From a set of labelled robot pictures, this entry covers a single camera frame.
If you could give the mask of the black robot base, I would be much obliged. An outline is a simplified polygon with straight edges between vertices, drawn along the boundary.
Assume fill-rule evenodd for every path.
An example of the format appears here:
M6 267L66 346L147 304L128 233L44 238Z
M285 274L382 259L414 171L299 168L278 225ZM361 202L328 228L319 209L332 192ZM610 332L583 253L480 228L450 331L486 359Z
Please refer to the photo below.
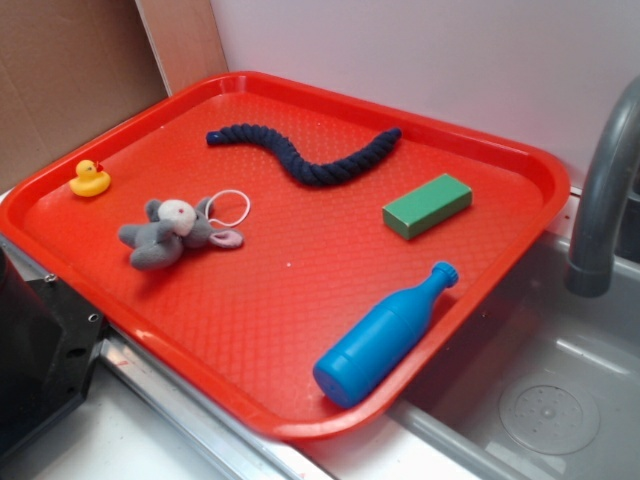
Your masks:
M1 462L88 395L104 314L57 277L24 279L1 253Z

